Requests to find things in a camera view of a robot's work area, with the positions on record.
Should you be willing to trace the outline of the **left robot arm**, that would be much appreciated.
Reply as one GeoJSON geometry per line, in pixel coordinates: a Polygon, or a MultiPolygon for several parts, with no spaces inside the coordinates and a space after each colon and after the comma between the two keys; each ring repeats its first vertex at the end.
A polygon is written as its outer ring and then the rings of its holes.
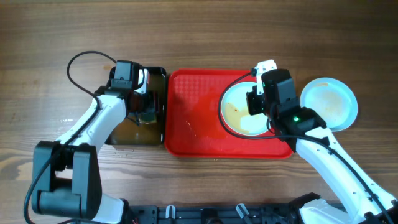
{"type": "Polygon", "coordinates": [[[113,130],[131,115],[155,111],[147,91],[152,67],[118,60],[105,86],[90,95],[91,106],[65,134],[34,149],[32,183],[24,202],[37,214],[67,222],[126,223],[134,219],[124,199],[103,193],[98,153],[113,130]]]}

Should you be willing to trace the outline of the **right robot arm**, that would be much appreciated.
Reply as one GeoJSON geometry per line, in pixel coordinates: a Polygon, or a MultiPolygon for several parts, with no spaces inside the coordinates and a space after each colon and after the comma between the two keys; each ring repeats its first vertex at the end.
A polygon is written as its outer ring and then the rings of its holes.
{"type": "Polygon", "coordinates": [[[355,163],[320,115],[300,105],[289,71],[253,70],[251,75],[257,85],[247,94],[249,114],[265,114],[273,138],[285,141],[305,159],[345,208],[337,210],[306,195],[298,209],[301,222],[397,223],[397,199],[355,163]]]}

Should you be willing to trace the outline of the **white plate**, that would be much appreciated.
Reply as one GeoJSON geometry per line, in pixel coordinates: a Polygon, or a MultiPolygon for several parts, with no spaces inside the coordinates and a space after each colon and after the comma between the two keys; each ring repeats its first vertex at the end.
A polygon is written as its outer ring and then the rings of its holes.
{"type": "Polygon", "coordinates": [[[268,118],[264,114],[250,115],[246,93],[256,86],[254,82],[241,82],[229,88],[221,100],[221,117],[226,125],[244,136],[259,136],[268,132],[268,118]]]}
{"type": "Polygon", "coordinates": [[[310,81],[302,90],[300,104],[317,112],[333,132],[348,129],[358,116],[358,101],[353,91],[334,78],[310,81]]]}

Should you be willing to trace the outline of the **white plate front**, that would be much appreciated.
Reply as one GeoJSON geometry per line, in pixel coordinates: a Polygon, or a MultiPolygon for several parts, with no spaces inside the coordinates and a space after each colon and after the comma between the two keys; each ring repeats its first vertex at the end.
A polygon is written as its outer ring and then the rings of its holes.
{"type": "Polygon", "coordinates": [[[310,81],[302,90],[300,104],[317,112],[333,132],[348,129],[358,116],[358,101],[353,91],[334,78],[310,81]]]}

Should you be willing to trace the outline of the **green sponge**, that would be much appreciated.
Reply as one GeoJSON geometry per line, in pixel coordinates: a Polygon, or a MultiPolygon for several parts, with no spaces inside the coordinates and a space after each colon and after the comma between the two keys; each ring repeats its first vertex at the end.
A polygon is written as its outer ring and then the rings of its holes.
{"type": "Polygon", "coordinates": [[[142,113],[139,115],[140,124],[151,124],[157,122],[157,115],[155,113],[142,113]]]}

